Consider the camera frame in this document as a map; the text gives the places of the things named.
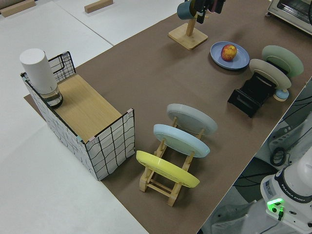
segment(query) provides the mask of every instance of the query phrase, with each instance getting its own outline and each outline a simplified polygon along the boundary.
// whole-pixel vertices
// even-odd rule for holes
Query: storage box
[[[135,153],[134,110],[121,115],[76,74],[69,52],[49,60],[63,95],[52,109],[33,88],[26,73],[23,81],[48,126],[97,179],[111,174]]]

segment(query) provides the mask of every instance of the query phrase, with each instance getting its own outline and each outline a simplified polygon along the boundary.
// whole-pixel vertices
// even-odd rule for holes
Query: plate
[[[165,140],[165,145],[185,155],[194,152],[194,157],[205,157],[210,153],[209,147],[204,142],[178,128],[155,124],[154,135],[160,141]]]
[[[229,62],[224,61],[221,58],[222,48],[227,44],[232,44],[236,46],[237,48],[236,56],[234,57],[232,61],[229,61]],[[237,45],[229,41],[220,41],[220,42],[213,44],[210,49],[210,54],[211,54],[213,61],[215,61],[216,64],[229,70],[237,70],[237,69],[244,68],[249,63],[249,55],[247,51],[240,45]]]
[[[303,64],[293,52],[277,46],[267,45],[262,50],[262,59],[270,61],[287,71],[288,77],[295,77],[303,73]]]
[[[273,65],[260,59],[252,59],[249,63],[252,72],[257,72],[276,84],[276,89],[288,89],[292,83],[289,78]]]
[[[208,115],[183,104],[169,104],[167,115],[171,120],[177,117],[177,125],[191,133],[199,134],[202,129],[205,129],[203,135],[209,135],[218,129],[216,122]]]
[[[136,159],[143,166],[151,169],[152,171],[182,185],[194,188],[199,184],[199,179],[190,174],[189,172],[175,166],[174,164],[163,160],[155,155],[146,153],[144,151],[136,152]]]

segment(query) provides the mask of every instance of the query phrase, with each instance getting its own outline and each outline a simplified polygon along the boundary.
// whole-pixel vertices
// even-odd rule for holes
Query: black stand
[[[228,102],[245,112],[250,118],[275,92],[276,85],[255,72],[243,87],[235,89]]]

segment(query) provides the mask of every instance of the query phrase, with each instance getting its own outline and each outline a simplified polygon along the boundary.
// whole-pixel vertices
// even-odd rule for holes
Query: white canister
[[[28,49],[21,53],[19,60],[34,89],[51,107],[60,106],[63,98],[45,52],[37,48]]]

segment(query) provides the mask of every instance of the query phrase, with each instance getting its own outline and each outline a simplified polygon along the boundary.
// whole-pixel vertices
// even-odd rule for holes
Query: dark teal mug
[[[190,20],[193,19],[194,16],[196,15],[196,10],[194,9],[194,2],[195,0],[189,0],[181,3],[177,7],[177,16],[181,20]]]

